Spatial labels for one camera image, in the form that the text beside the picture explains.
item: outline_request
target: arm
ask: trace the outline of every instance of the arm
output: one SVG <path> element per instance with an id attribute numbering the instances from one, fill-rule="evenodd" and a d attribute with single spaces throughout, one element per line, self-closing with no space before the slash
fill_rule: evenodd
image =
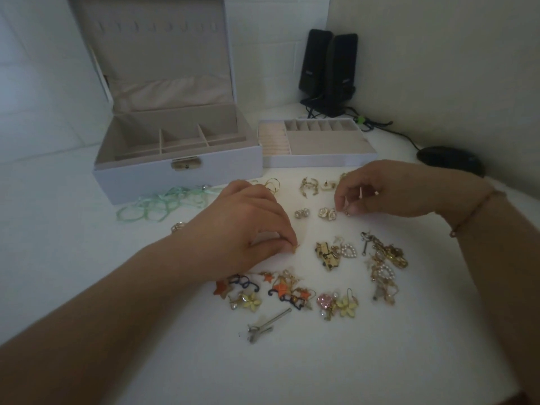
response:
<path id="1" fill-rule="evenodd" d="M 252 246 L 263 231 L 281 238 Z M 183 288 L 245 272 L 295 245 L 269 190 L 231 183 L 182 230 L 0 347 L 0 403 L 98 402 Z"/>
<path id="2" fill-rule="evenodd" d="M 376 161 L 344 177 L 335 202 L 349 215 L 414 217 L 436 212 L 454 228 L 491 191 L 489 183 L 466 172 Z M 457 232 L 457 239 L 523 389 L 532 402 L 540 403 L 539 231 L 505 197 L 496 195 Z"/>

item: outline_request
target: jewelry box compartment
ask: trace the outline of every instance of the jewelry box compartment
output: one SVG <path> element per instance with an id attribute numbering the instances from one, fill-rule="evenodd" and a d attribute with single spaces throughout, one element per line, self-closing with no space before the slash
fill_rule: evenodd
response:
<path id="1" fill-rule="evenodd" d="M 258 146 L 235 104 L 116 114 L 96 170 Z"/>
<path id="2" fill-rule="evenodd" d="M 352 119 L 261 121 L 264 167 L 361 166 L 377 152 Z"/>

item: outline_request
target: hand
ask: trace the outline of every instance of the hand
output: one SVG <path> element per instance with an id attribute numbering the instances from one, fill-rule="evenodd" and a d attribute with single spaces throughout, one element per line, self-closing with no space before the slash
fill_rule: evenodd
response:
<path id="1" fill-rule="evenodd" d="M 280 238 L 252 245 L 266 231 Z M 185 284 L 246 272 L 274 254 L 292 253 L 297 245 L 291 221 L 270 190 L 238 180 L 184 228 L 149 247 Z"/>
<path id="2" fill-rule="evenodd" d="M 348 173 L 334 200 L 337 211 L 350 215 L 416 217 L 436 212 L 453 225 L 492 190 L 484 179 L 461 170 L 378 160 Z"/>

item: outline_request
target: green ribbon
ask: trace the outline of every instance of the green ribbon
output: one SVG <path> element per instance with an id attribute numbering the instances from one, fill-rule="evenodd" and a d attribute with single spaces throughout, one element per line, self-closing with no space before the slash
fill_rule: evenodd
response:
<path id="1" fill-rule="evenodd" d="M 202 187 L 188 189 L 185 187 L 173 187 L 165 194 L 156 194 L 151 197 L 140 197 L 134 204 L 125 206 L 116 212 L 116 220 L 124 223 L 132 223 L 139 220 L 162 222 L 180 206 L 192 206 L 204 209 L 208 206 L 208 195 L 217 195 L 223 189 Z M 136 217 L 124 217 L 126 212 L 134 213 Z M 151 215 L 161 216 L 152 219 Z"/>

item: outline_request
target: jewelry box lid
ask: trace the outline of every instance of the jewelry box lid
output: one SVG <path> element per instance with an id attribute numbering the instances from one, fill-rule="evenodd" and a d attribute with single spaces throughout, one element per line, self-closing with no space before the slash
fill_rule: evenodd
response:
<path id="1" fill-rule="evenodd" d="M 224 0 L 70 0 L 115 112 L 235 102 Z"/>

